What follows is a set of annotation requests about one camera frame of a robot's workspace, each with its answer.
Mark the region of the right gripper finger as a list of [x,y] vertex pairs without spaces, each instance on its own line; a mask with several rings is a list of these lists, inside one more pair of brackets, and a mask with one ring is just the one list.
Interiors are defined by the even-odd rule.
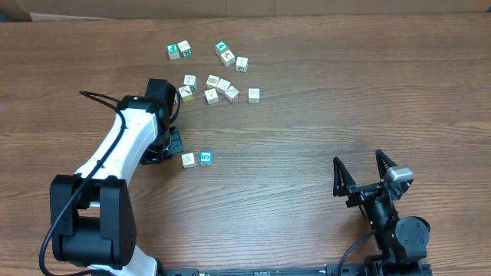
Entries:
[[385,177],[385,174],[387,173],[389,168],[397,166],[397,164],[392,159],[390,159],[381,149],[377,149],[375,151],[375,157],[377,161],[377,169],[381,179]]
[[351,194],[351,190],[356,187],[356,182],[337,156],[333,159],[333,168],[333,196],[348,196]]

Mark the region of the wooden block yellow side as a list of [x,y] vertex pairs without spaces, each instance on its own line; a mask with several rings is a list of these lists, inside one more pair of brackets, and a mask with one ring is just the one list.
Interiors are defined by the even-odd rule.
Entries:
[[191,90],[189,85],[180,87],[178,91],[180,93],[182,102],[187,102],[193,99],[193,91]]

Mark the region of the wooden block teal side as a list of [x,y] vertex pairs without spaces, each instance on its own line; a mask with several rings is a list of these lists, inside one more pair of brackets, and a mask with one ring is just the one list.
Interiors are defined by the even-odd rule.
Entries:
[[196,76],[195,75],[185,75],[183,79],[183,85],[188,86],[190,90],[196,89]]

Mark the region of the wooden letter A block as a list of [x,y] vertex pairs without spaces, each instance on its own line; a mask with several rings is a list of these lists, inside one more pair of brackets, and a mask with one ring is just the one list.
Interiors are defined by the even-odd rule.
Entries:
[[196,166],[194,153],[186,153],[181,156],[182,165],[185,169]]

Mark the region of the blue number five block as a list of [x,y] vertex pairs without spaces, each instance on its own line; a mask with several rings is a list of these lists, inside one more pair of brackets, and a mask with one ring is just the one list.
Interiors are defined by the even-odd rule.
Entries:
[[199,164],[201,166],[211,166],[213,162],[213,153],[210,151],[202,151],[199,153]]

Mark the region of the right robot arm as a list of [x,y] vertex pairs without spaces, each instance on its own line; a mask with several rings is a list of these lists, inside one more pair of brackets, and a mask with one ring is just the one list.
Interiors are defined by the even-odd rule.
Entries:
[[[395,202],[407,192],[414,181],[414,173],[400,166],[382,150],[375,152],[379,181],[358,186],[343,162],[333,159],[333,195],[347,197],[348,208],[357,207],[370,225],[371,232],[360,238],[342,255],[333,270],[337,275],[431,275],[427,256],[430,224],[421,217],[400,218]],[[373,238],[379,254],[365,258],[363,264],[351,269],[344,265],[357,246]]]

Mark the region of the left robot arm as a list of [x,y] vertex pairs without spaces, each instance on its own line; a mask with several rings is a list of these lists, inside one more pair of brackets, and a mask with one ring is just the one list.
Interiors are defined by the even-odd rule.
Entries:
[[118,100],[85,91],[115,112],[114,124],[94,155],[72,175],[55,176],[49,189],[51,227],[38,264],[48,248],[57,261],[80,267],[82,275],[163,275],[159,259],[137,246],[137,225],[128,185],[138,165],[160,164],[183,151],[174,126],[177,89],[149,79],[142,96]]

